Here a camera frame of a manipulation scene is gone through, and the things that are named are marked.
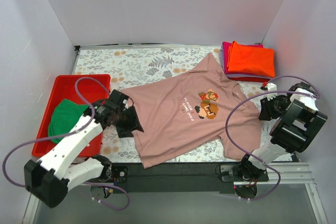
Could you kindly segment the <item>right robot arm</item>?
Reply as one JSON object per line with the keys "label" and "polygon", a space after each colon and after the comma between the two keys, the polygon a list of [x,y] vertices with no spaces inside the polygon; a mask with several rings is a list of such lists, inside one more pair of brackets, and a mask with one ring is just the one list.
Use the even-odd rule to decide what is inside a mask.
{"label": "right robot arm", "polygon": [[311,85],[300,82],[286,95],[268,94],[260,100],[259,120],[277,122],[269,133],[271,139],[242,158],[237,167],[241,180],[257,180],[281,155],[307,149],[328,119],[316,107],[317,96]]}

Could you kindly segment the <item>pink printed t-shirt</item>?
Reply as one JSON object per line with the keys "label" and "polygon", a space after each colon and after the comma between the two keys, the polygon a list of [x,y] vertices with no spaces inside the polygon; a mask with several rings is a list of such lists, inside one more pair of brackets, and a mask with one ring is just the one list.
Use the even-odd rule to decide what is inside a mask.
{"label": "pink printed t-shirt", "polygon": [[123,92],[132,99],[144,129],[133,133],[144,168],[217,139],[230,159],[239,160],[260,147],[257,107],[225,76],[212,54],[188,72]]}

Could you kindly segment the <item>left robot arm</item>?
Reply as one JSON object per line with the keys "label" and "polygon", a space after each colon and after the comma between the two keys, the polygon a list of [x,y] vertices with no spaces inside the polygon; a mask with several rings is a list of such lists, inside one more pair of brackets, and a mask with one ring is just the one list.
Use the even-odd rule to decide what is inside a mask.
{"label": "left robot arm", "polygon": [[94,155],[83,163],[72,162],[104,129],[115,126],[122,136],[134,130],[143,131],[136,109],[128,105],[131,98],[113,90],[107,99],[96,101],[79,117],[70,133],[38,161],[24,166],[25,188],[48,207],[58,206],[74,187],[95,179],[115,182],[118,174],[112,163],[102,155]]}

